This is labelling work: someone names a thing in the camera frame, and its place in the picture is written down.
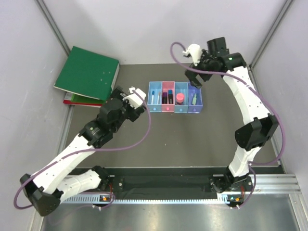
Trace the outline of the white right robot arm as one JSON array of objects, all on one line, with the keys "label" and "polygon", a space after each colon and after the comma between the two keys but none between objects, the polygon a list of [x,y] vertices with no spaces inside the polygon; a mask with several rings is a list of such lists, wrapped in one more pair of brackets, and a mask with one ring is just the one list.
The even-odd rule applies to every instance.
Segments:
[{"label": "white right robot arm", "polygon": [[208,81],[213,72],[220,72],[238,103],[244,125],[235,132],[237,149],[224,179],[225,186],[234,191],[242,185],[242,179],[249,172],[249,162],[254,160],[261,147],[272,137],[278,121],[254,94],[255,88],[242,55],[238,52],[230,53],[224,37],[210,40],[207,45],[208,50],[201,49],[198,44],[191,44],[183,51],[185,57],[192,58],[189,67],[194,69],[186,70],[185,76],[194,87],[201,88],[197,76]]}]

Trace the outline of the aluminium frame post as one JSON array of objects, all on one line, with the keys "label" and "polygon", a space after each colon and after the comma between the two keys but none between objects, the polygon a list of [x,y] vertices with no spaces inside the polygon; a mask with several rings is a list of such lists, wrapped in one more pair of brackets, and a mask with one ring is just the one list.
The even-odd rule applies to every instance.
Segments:
[{"label": "aluminium frame post", "polygon": [[285,0],[283,2],[282,7],[279,9],[277,16],[275,17],[273,23],[271,24],[271,26],[269,27],[268,32],[266,33],[265,38],[263,39],[261,45],[259,46],[255,56],[252,59],[251,64],[249,65],[249,68],[252,70],[256,64],[258,63],[259,59],[261,58],[261,56],[263,55],[265,49],[267,48],[267,46],[269,45],[269,43],[271,42],[272,38],[274,37],[277,29],[279,28],[279,26],[281,25],[283,19],[285,18],[285,16],[287,15],[288,11],[290,10],[291,6],[293,5],[294,0]]},{"label": "aluminium frame post", "polygon": [[64,50],[65,54],[68,56],[71,52],[61,30],[59,29],[55,19],[53,18],[48,6],[46,5],[44,0],[34,0],[36,5],[38,6],[39,10],[41,11],[42,15],[44,16],[45,20],[47,21],[48,25],[50,26],[53,34],[57,38],[59,44],[61,45],[62,49]]}]

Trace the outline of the purple drawer box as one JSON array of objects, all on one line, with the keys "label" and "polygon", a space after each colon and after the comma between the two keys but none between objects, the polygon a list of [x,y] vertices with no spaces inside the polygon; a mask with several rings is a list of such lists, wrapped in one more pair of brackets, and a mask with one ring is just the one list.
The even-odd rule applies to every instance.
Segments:
[{"label": "purple drawer box", "polygon": [[[192,105],[193,95],[197,94],[197,103]],[[188,113],[200,113],[203,108],[201,90],[188,83]]]}]

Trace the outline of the aluminium frame post right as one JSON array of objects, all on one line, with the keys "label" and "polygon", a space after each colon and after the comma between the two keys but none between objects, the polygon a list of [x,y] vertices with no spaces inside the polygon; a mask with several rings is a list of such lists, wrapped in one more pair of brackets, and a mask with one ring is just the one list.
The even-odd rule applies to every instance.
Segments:
[{"label": "aluminium frame post right", "polygon": [[251,64],[249,65],[249,68],[252,70],[256,64],[258,63],[259,59],[261,58],[261,56],[263,55],[265,49],[267,48],[267,46],[269,45],[269,43],[271,42],[272,38],[274,37],[277,29],[279,28],[279,26],[281,25],[283,19],[285,18],[285,16],[287,15],[288,11],[290,10],[291,6],[293,5],[294,0],[285,0],[283,2],[282,7],[279,9],[277,16],[275,17],[273,23],[271,24],[271,26],[269,27],[268,32],[266,33],[265,38],[263,39],[261,45],[259,46],[255,56],[252,59]]}]

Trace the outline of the white marker blue cap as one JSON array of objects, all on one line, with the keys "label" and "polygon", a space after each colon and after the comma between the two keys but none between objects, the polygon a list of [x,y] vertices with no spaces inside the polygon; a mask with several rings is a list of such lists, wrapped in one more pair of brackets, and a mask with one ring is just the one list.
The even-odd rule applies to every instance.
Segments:
[{"label": "white marker blue cap", "polygon": [[151,104],[154,104],[154,98],[155,98],[155,91],[152,91],[152,95],[151,95]]}]

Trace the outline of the pink drawer box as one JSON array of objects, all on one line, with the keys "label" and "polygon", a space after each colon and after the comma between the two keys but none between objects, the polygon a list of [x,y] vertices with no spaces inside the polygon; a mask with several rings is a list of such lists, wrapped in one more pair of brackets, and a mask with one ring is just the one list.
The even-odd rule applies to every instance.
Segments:
[{"label": "pink drawer box", "polygon": [[175,110],[175,82],[162,82],[162,112],[174,112]]}]

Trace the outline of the colourful tube pink cap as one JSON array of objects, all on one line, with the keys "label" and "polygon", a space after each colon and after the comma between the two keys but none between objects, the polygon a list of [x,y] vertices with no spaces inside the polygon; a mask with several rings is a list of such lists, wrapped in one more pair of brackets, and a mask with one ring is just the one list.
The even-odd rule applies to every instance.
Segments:
[{"label": "colourful tube pink cap", "polygon": [[178,93],[176,95],[176,105],[183,105],[185,101],[185,95],[183,93]]}]

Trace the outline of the aluminium frame post left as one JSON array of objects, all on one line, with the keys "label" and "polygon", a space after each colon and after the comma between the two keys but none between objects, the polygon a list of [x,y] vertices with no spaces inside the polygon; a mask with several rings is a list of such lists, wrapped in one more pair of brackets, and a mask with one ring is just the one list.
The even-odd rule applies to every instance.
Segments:
[{"label": "aluminium frame post left", "polygon": [[62,49],[64,50],[65,54],[68,56],[71,52],[61,30],[59,29],[55,19],[53,18],[48,6],[46,5],[44,0],[34,0],[36,5],[38,6],[39,10],[41,11],[42,15],[44,16],[45,20],[47,21],[48,25],[50,26],[53,34],[57,38],[59,44],[61,45]]}]

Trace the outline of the aluminium front rail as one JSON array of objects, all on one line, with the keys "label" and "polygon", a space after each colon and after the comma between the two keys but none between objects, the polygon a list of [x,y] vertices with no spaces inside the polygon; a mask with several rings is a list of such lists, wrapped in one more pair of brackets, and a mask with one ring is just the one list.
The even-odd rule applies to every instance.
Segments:
[{"label": "aluminium front rail", "polygon": [[242,180],[228,180],[223,175],[111,175],[104,184],[113,192],[130,192],[136,190],[155,189],[164,192],[174,189],[188,191],[201,190],[214,193],[239,193],[240,190],[256,193],[295,193],[300,188],[295,176],[287,174],[256,174],[245,176]]}]

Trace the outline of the red and green folder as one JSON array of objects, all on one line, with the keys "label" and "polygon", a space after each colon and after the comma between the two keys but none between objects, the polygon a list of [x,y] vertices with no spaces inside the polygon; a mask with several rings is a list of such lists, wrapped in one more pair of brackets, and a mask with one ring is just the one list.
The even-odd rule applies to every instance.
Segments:
[{"label": "red and green folder", "polygon": [[89,98],[74,93],[67,92],[63,103],[67,105],[81,105],[90,107],[101,107],[105,101]]}]

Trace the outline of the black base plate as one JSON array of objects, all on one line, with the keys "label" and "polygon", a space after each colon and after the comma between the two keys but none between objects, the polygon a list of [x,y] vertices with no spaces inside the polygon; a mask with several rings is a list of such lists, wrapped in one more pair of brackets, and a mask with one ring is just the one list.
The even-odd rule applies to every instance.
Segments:
[{"label": "black base plate", "polygon": [[251,178],[229,180],[226,176],[115,176],[106,184],[111,192],[128,192],[138,189],[200,189],[204,192],[223,193],[251,189]]}]

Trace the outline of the black marker purple cap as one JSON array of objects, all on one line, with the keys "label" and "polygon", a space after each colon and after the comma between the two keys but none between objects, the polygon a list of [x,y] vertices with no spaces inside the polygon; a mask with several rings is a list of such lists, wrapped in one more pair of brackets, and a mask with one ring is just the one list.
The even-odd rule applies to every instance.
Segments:
[{"label": "black marker purple cap", "polygon": [[162,94],[162,104],[167,104],[168,103],[168,93],[163,92]]}]

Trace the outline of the black highlighter blue cap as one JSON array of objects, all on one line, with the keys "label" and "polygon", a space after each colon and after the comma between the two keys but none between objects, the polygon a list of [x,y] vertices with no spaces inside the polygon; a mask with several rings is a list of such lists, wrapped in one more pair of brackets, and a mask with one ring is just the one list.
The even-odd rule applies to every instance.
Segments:
[{"label": "black highlighter blue cap", "polygon": [[168,90],[168,103],[173,104],[173,90],[172,89]]}]

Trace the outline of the green ring binder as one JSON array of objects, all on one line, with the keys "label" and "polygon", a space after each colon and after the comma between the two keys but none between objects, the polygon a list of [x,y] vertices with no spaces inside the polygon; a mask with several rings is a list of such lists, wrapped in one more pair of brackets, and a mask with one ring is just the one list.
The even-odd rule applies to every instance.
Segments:
[{"label": "green ring binder", "polygon": [[74,46],[54,87],[105,101],[114,89],[119,69],[119,60]]}]

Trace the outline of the light blue drawer box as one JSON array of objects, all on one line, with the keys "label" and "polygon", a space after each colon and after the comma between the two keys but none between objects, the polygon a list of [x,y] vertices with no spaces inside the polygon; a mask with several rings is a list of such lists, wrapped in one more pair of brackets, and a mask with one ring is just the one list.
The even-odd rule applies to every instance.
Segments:
[{"label": "light blue drawer box", "polygon": [[183,105],[176,105],[175,99],[175,113],[187,113],[188,112],[188,82],[175,82],[175,97],[178,93],[185,95],[185,101]]},{"label": "light blue drawer box", "polygon": [[[151,95],[152,95],[153,90],[155,91],[155,98],[154,98],[154,104],[151,104]],[[161,107],[162,96],[161,95],[160,95],[160,104],[157,104],[158,92],[161,92],[161,95],[162,95],[162,81],[150,81],[147,105],[151,113],[162,112],[162,107]]]}]

